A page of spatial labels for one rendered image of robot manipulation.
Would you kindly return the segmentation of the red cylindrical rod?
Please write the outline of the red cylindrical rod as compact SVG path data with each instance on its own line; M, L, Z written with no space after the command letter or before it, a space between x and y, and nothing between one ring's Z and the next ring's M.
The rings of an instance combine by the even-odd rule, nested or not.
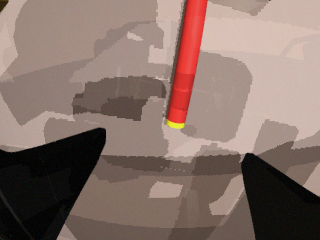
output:
M203 37L205 11L208 0L187 0L183 31L180 36L179 53L177 53L177 67L173 80L171 100L167 115L168 127L184 128L185 119L191 101L193 80L196 75L196 64L200 56L201 37Z

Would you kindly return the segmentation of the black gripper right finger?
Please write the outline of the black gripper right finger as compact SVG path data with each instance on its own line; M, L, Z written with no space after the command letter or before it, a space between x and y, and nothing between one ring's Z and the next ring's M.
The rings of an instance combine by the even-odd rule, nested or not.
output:
M320 197L252 152L241 161L256 240L320 240Z

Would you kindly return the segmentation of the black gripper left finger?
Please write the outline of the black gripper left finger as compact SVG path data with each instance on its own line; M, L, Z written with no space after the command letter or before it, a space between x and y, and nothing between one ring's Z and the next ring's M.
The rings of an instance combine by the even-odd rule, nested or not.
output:
M0 149L0 197L32 240L57 240L105 145L105 128L23 151Z

